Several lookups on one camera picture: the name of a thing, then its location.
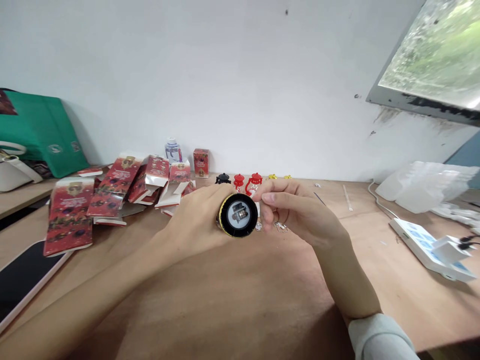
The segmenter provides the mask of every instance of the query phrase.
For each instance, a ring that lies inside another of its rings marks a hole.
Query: window
[[[367,101],[480,127],[480,0],[426,0]]]

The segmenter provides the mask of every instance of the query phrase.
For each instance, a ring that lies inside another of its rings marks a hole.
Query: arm
[[[136,287],[171,265],[232,238],[215,225],[231,185],[203,187],[182,199],[166,228],[120,262],[52,303],[0,342],[0,359],[53,360],[74,350]]]
[[[269,180],[253,200],[262,200],[260,216],[265,231],[280,221],[312,246],[347,325],[351,320],[382,312],[377,294],[355,256],[350,235],[311,191],[294,180]]]
[[[418,359],[408,336],[395,320],[382,314],[348,232],[311,191],[294,180],[269,180],[253,200],[261,200],[266,232],[279,221],[312,246],[328,290],[348,325],[356,360]]]

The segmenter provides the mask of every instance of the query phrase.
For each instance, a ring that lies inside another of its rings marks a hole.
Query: red lantern
[[[239,193],[243,184],[245,177],[242,174],[235,175],[233,177],[235,181],[233,182],[233,186],[235,186],[236,192]]]
[[[252,193],[255,193],[262,183],[262,176],[258,172],[251,175],[251,178],[248,179],[248,182],[245,186],[245,193],[251,197]]]

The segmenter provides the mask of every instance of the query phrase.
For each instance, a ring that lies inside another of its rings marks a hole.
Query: window frame
[[[392,59],[402,45],[404,38],[409,33],[410,27],[414,23],[415,19],[419,16],[420,10],[426,2],[427,0],[421,2],[420,6],[414,13],[414,16],[405,27],[405,30],[402,32],[399,40],[393,47],[393,51],[385,62],[385,65],[383,66],[365,101],[372,104],[404,110],[410,113],[441,118],[455,123],[480,127],[479,110],[463,108],[379,85],[380,80],[385,74],[385,71],[392,62]]]

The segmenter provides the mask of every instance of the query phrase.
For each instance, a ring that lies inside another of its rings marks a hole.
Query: sleeve
[[[348,326],[355,360],[418,360],[414,345],[390,316],[375,314]]]

